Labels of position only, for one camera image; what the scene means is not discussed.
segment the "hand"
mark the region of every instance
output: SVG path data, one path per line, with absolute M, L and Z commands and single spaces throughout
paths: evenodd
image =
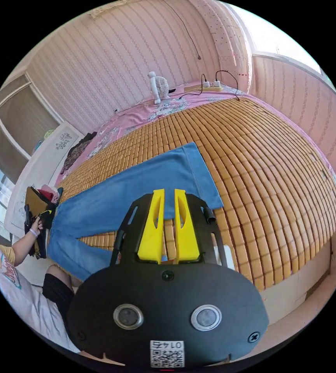
M 37 233 L 37 234 L 40 234 L 41 233 L 41 230 L 43 230 L 43 225 L 42 225 L 42 221 L 41 221 L 41 218 L 38 217 L 36 219 L 36 221 L 32 224 L 32 229 Z

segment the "person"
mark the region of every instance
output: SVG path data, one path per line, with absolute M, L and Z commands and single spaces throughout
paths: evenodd
M 42 222 L 37 218 L 31 230 L 11 247 L 0 245 L 1 293 L 28 326 L 52 342 L 88 358 L 122 365 L 105 356 L 97 359 L 80 351 L 69 338 L 66 314 L 75 296 L 73 285 L 80 283 L 58 266 L 51 265 L 46 271 L 41 293 L 15 268 L 27 257 L 42 229 Z

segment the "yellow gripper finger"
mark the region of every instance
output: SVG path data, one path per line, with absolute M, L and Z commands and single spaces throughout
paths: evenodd
M 175 189 L 176 262 L 197 260 L 199 248 L 184 190 Z
M 163 251 L 164 189 L 154 190 L 138 257 L 140 260 L 161 263 Z

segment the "blue jeans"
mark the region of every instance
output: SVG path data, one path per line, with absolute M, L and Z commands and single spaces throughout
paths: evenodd
M 211 209 L 223 206 L 197 146 L 189 143 L 130 167 L 60 204 L 52 223 L 48 257 L 84 281 L 109 266 L 112 252 L 78 239 L 118 230 L 131 204 L 156 189 L 165 189 L 164 219 L 173 219 L 175 188 L 195 194 Z

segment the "bag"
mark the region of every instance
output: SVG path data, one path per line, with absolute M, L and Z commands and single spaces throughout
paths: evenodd
M 58 193 L 59 199 L 57 203 L 54 204 L 34 187 L 30 186 L 27 188 L 24 208 L 24 233 L 27 234 L 30 231 L 38 216 L 41 217 L 43 226 L 43 230 L 29 251 L 29 255 L 36 256 L 37 259 L 46 259 L 46 229 L 51 229 L 55 211 L 63 193 L 63 188 L 58 188 Z

